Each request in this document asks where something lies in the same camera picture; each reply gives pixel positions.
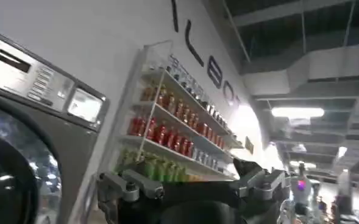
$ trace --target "control panel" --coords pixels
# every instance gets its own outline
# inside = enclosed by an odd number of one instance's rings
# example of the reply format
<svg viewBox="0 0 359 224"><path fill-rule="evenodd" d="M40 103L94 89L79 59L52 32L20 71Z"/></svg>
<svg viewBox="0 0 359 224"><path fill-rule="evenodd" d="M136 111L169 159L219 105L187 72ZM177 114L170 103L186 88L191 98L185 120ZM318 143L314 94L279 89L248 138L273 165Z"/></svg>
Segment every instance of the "control panel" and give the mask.
<svg viewBox="0 0 359 224"><path fill-rule="evenodd" d="M0 89L62 112L74 85L70 78L0 40Z"/></svg>

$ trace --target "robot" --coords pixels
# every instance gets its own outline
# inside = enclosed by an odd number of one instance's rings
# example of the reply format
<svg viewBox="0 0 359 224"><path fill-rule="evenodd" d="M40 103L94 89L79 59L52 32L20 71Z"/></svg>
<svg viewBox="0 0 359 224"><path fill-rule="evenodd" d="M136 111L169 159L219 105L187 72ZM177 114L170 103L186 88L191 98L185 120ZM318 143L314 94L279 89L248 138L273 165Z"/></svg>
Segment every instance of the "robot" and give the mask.
<svg viewBox="0 0 359 224"><path fill-rule="evenodd" d="M108 224L291 223L284 207L289 175L267 173L254 162L233 163L237 181L161 183L130 169L119 175L102 173L98 207Z"/></svg>

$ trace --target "white wall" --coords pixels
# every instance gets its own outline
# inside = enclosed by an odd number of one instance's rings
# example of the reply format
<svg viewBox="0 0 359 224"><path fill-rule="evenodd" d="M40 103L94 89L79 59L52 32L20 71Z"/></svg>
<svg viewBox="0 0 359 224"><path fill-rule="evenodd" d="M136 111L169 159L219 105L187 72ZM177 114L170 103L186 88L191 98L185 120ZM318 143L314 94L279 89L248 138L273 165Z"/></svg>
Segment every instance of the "white wall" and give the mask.
<svg viewBox="0 0 359 224"><path fill-rule="evenodd" d="M0 0L1 34L104 93L111 101L87 176L98 168L124 83L144 44L172 39L174 55L215 99L222 115L227 119L232 117L234 111L222 97L221 90L215 89L206 68L199 66L185 46L187 19L193 23L191 42L204 62L207 63L212 54L243 106L247 110L250 108L248 93L202 3L181 0L177 4L179 33L173 29L171 1L168 0ZM242 126L251 131L242 132L251 135L255 157L260 159L260 128L251 111L247 113L251 122Z"/></svg>

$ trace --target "digital display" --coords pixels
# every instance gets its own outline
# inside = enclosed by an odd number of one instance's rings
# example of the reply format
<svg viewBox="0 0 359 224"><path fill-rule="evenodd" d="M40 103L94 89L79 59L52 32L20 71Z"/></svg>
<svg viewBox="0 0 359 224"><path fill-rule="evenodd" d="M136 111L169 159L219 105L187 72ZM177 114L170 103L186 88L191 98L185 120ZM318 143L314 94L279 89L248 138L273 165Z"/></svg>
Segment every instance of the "digital display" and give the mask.
<svg viewBox="0 0 359 224"><path fill-rule="evenodd" d="M17 58L16 56L8 53L7 51L4 51L0 49L0 61L13 66L14 68L23 71L25 73L29 72L29 69L31 67L30 64L28 64L25 61L22 61L21 59Z"/></svg>
<svg viewBox="0 0 359 224"><path fill-rule="evenodd" d="M94 123L96 122L102 104L103 100L78 88L69 104L68 112L88 122Z"/></svg>
<svg viewBox="0 0 359 224"><path fill-rule="evenodd" d="M298 182L298 185L297 185L297 188L300 190L300 191L303 191L305 190L305 187L307 186L306 182L304 180L299 180Z"/></svg>

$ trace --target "stainless steel panel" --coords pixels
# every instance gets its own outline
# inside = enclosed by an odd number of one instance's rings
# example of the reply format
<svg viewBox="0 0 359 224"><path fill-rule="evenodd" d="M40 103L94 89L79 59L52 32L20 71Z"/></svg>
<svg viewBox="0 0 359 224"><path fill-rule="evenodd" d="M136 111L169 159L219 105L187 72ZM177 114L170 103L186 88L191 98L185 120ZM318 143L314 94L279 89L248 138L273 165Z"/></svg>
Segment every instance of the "stainless steel panel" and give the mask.
<svg viewBox="0 0 359 224"><path fill-rule="evenodd" d="M59 222L56 224L66 224L98 134L1 96L0 110L11 114L31 128L57 158L62 180L62 202Z"/></svg>
<svg viewBox="0 0 359 224"><path fill-rule="evenodd" d="M0 88L63 111L74 82L0 40Z"/></svg>

